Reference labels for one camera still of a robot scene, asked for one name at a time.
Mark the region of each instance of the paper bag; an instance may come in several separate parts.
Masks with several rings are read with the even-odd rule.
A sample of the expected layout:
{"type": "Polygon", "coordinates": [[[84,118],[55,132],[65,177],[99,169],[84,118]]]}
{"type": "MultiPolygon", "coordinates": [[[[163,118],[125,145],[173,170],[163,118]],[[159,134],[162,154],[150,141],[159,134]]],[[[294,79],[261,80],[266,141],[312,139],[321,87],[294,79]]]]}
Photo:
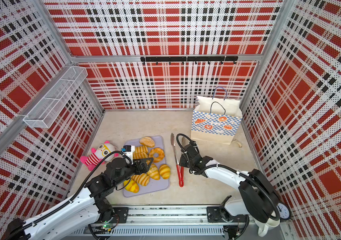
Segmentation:
{"type": "Polygon", "coordinates": [[[197,96],[199,105],[193,111],[191,139],[231,144],[241,124],[240,101],[226,99],[227,94],[224,99],[215,98],[215,91],[212,98],[197,96]]]}

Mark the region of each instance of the wall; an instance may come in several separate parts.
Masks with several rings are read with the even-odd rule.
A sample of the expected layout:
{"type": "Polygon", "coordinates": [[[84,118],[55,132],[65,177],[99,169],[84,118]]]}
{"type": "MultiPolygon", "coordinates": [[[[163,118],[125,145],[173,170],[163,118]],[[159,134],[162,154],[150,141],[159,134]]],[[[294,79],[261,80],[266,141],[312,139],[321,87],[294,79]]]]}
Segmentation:
{"type": "Polygon", "coordinates": [[[282,0],[43,2],[75,56],[261,53],[282,4],[282,0]]]}
{"type": "MultiPolygon", "coordinates": [[[[0,1],[0,134],[66,64],[32,1],[0,1]]],[[[14,138],[0,156],[0,238],[66,197],[99,117],[79,87],[52,127],[14,138]]]]}
{"type": "MultiPolygon", "coordinates": [[[[241,99],[255,61],[186,63],[82,63],[101,105],[106,109],[193,108],[196,96],[212,96],[217,86],[241,99]]],[[[224,97],[222,90],[217,91],[224,97]]]]}
{"type": "MultiPolygon", "coordinates": [[[[282,1],[44,1],[74,56],[260,54],[282,1]]],[[[106,109],[192,108],[225,87],[241,99],[255,61],[82,63],[106,109]]]]}
{"type": "Polygon", "coordinates": [[[296,1],[245,106],[302,239],[341,238],[341,1],[296,1]]]}

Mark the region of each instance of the purple tray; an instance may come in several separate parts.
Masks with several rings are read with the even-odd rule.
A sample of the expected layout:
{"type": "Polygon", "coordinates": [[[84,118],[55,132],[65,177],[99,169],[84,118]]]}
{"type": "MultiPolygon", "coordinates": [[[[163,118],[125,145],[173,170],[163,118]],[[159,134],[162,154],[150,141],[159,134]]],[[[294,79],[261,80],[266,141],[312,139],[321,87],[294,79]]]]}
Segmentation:
{"type": "MultiPolygon", "coordinates": [[[[156,147],[159,147],[162,150],[164,150],[164,141],[163,141],[161,136],[153,136],[151,138],[154,140],[155,145],[154,145],[154,147],[148,147],[149,151],[152,148],[156,148],[156,147]]],[[[140,144],[139,141],[140,141],[140,138],[134,139],[134,140],[129,140],[124,145],[142,146],[142,144],[140,144]]],[[[157,168],[160,168],[161,165],[166,164],[166,163],[167,163],[167,161],[164,157],[164,159],[161,162],[156,162],[153,164],[156,165],[157,168]]],[[[124,195],[124,197],[134,197],[134,196],[143,195],[143,194],[147,194],[147,193],[151,193],[151,192],[157,192],[157,191],[165,190],[169,187],[169,185],[170,185],[169,179],[163,179],[160,176],[160,180],[154,180],[154,179],[150,178],[148,185],[146,185],[145,187],[139,185],[140,190],[138,193],[129,192],[129,191],[123,189],[122,194],[124,195]]]]}

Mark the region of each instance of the tongs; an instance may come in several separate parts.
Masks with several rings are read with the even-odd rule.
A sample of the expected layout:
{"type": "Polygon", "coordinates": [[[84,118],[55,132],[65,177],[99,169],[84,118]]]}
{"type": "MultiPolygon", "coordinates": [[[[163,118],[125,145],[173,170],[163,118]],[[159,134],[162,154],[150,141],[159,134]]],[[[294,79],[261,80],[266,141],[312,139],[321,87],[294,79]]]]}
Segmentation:
{"type": "Polygon", "coordinates": [[[170,134],[170,143],[172,144],[172,147],[173,147],[174,159],[176,160],[176,169],[177,169],[177,175],[179,176],[179,185],[180,187],[183,187],[184,186],[184,168],[182,166],[179,166],[179,159],[177,158],[177,154],[176,154],[176,141],[174,139],[173,133],[170,134]]]}

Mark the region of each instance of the stuffed toy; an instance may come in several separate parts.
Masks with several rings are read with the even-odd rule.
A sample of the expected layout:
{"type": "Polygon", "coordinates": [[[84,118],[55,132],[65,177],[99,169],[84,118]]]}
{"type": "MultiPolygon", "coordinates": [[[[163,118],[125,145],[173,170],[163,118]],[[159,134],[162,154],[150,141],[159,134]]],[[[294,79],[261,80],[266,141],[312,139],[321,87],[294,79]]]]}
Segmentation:
{"type": "MultiPolygon", "coordinates": [[[[92,154],[89,156],[81,156],[80,161],[85,164],[89,171],[92,171],[96,165],[109,153],[116,151],[116,147],[110,144],[109,141],[105,141],[103,145],[99,146],[99,148],[95,149],[92,147],[91,152],[92,154]]],[[[112,156],[109,156],[105,161],[110,161],[112,160],[113,157],[119,156],[118,153],[115,153],[112,156]]]]}

